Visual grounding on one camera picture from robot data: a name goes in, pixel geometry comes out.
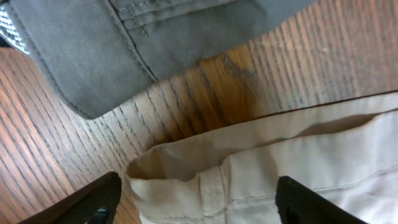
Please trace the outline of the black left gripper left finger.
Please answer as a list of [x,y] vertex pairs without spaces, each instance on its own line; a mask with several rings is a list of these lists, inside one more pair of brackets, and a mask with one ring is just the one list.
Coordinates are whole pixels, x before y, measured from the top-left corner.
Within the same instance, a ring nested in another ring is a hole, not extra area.
[[112,224],[120,199],[121,178],[108,172],[20,224]]

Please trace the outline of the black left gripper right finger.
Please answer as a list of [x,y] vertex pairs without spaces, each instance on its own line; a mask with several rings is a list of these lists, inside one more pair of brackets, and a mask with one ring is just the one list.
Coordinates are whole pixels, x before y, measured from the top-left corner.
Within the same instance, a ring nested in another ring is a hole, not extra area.
[[365,224],[286,175],[278,179],[275,204],[282,224]]

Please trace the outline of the beige khaki shorts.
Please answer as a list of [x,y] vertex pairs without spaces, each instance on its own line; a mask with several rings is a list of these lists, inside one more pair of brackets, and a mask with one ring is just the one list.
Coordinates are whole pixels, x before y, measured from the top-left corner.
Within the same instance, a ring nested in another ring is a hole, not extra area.
[[397,94],[161,144],[127,175],[142,223],[279,223],[282,176],[367,223],[396,223]]

